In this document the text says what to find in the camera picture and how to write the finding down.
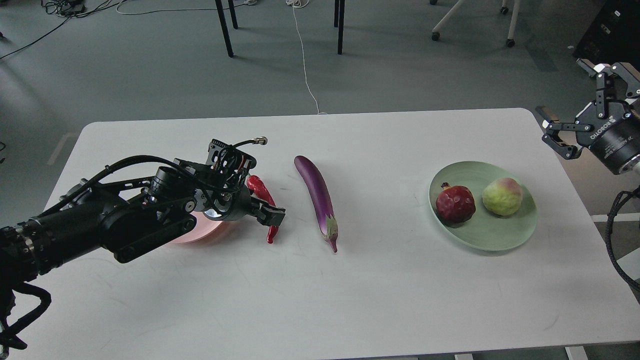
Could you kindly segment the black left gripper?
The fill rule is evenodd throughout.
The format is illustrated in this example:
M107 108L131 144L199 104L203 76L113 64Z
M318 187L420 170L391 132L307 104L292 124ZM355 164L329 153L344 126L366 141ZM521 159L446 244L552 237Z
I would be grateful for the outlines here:
M252 215L263 226L280 226L286 216L284 208L259 198L245 186L236 191L198 189L198 212L211 221L237 221Z

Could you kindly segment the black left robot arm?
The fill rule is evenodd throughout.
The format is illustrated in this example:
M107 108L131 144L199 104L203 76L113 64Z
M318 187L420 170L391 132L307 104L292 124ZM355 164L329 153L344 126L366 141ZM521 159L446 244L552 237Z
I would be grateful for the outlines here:
M1 358L27 347L18 337L48 309L51 295L38 276L96 249L126 264L194 230L196 213L211 221L256 218L278 226L285 209L246 185L257 162L241 150L266 145L264 136L235 144L213 139L206 163L133 155L61 196L41 214L1 229Z

